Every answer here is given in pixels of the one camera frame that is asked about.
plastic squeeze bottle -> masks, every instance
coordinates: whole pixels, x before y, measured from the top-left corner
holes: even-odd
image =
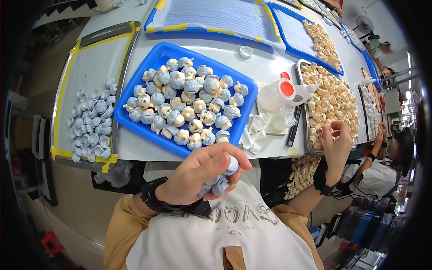
[[[303,103],[306,103],[308,99],[314,94],[314,92],[317,90],[318,87],[320,87],[321,84],[299,84],[294,86],[295,89],[295,97],[291,100],[288,100],[288,104],[291,106],[299,106]]]

finger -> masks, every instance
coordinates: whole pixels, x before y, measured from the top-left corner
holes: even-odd
[[[197,153],[199,155],[197,155],[196,158],[200,164],[204,164],[208,158],[213,158],[222,152],[226,152],[235,157],[238,161],[238,165],[244,170],[249,171],[252,169],[252,164],[249,162],[245,153],[230,143],[215,143],[199,150],[202,151]]]
[[[190,169],[188,177],[198,179],[201,183],[207,182],[212,178],[222,174],[231,163],[228,153],[222,152],[216,157],[207,160],[204,164],[195,169]]]
[[[220,197],[223,197],[226,194],[228,194],[229,192],[231,192],[236,187],[236,185],[237,184],[230,183],[229,186],[225,189],[225,191],[220,196],[216,196],[215,194],[213,194],[213,192],[206,193],[203,196],[203,200],[216,200],[216,199],[219,199]]]
[[[345,122],[342,121],[333,121],[330,123],[330,126],[333,130],[340,130],[339,136],[351,137],[349,134],[349,127]]]
[[[326,148],[330,148],[331,145],[333,144],[333,137],[331,136],[330,130],[328,130],[328,128],[325,127],[322,130],[323,130],[322,132],[323,138],[321,140],[321,143],[324,145],[324,150],[325,150]]]
[[[244,172],[245,172],[244,169],[238,168],[238,170],[235,172],[235,174],[228,176],[227,179],[230,183],[236,184],[236,183],[238,183],[238,181],[240,180],[240,178]]]

red stool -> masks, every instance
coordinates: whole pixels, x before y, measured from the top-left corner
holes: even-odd
[[[55,240],[55,234],[53,231],[45,234],[41,240],[41,243],[51,256],[55,256],[64,250],[64,247]]]

transparent plastic container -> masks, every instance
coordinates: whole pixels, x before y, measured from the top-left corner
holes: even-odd
[[[263,86],[257,96],[257,102],[266,111],[275,111],[295,97],[295,89],[288,79],[280,79]]]

floor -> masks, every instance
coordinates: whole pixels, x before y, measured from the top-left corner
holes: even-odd
[[[28,97],[28,111],[51,118],[58,81],[69,50],[84,25],[54,47],[41,53],[29,66],[20,94]],[[122,194],[96,190],[90,171],[52,162],[58,206],[24,197],[26,210],[39,231],[52,230],[65,253],[87,270],[103,269],[105,234],[113,209]],[[312,211],[312,225],[329,222],[350,204],[350,199],[325,197]]]

